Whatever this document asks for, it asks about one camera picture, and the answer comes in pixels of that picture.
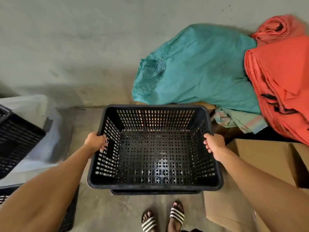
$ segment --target stack of red fabric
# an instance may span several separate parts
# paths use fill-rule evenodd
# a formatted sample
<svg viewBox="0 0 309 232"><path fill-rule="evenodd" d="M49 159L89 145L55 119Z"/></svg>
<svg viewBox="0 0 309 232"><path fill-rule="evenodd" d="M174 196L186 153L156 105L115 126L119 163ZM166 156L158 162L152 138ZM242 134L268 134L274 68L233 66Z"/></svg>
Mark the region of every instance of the stack of red fabric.
<svg viewBox="0 0 309 232"><path fill-rule="evenodd" d="M309 145L309 37L291 15L267 20L244 63L264 118L285 137Z"/></svg>

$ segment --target black and white striped slipper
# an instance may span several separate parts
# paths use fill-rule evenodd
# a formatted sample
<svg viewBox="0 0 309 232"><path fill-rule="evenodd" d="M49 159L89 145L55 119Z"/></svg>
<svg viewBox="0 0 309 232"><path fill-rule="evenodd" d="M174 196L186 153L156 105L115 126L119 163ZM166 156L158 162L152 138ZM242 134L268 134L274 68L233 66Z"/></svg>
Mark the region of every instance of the black and white striped slipper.
<svg viewBox="0 0 309 232"><path fill-rule="evenodd" d="M174 203L180 204L183 209L183 205L179 200L176 200ZM183 212L180 212L178 206L174 207L174 203L171 208L170 218L176 219L182 225L184 220L184 209Z"/></svg>
<svg viewBox="0 0 309 232"><path fill-rule="evenodd" d="M147 214L148 212L151 212L152 216L148 218L145 222L143 222L144 215ZM143 232L149 232L153 230L154 227L156 226L157 224L156 224L153 212L151 210L144 211L143 215L141 216L141 228L143 229Z"/></svg>

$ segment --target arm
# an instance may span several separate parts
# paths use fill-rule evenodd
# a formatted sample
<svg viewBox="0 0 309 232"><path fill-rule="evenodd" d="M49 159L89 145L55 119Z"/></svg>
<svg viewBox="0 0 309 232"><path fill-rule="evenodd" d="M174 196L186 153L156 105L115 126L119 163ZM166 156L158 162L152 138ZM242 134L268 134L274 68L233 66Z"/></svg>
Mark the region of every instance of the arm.
<svg viewBox="0 0 309 232"><path fill-rule="evenodd" d="M85 144L56 167L19 187L0 208L0 232L55 232L79 185L91 155L107 146L105 136L90 133Z"/></svg>
<svg viewBox="0 0 309 232"><path fill-rule="evenodd" d="M204 137L208 151L224 165L270 231L308 231L308 195L242 160L225 147L221 135Z"/></svg>

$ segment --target green sack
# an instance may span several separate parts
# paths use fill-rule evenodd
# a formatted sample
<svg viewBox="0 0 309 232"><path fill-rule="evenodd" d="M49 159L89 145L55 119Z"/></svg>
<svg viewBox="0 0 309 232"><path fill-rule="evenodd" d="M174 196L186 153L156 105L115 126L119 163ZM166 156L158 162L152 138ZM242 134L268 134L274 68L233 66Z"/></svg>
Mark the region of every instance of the green sack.
<svg viewBox="0 0 309 232"><path fill-rule="evenodd" d="M261 113L243 65L254 39L229 27L193 24L142 59L132 95L150 105L204 101Z"/></svg>

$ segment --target person's left arm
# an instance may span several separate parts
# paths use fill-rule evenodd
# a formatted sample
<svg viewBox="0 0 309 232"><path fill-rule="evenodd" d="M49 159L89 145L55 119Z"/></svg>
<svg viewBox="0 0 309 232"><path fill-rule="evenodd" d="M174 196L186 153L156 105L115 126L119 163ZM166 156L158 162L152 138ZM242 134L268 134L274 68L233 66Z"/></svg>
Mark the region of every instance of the person's left arm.
<svg viewBox="0 0 309 232"><path fill-rule="evenodd" d="M19 187L0 207L0 232L57 231L88 159L107 146L106 140L106 136L90 133L67 160Z"/></svg>

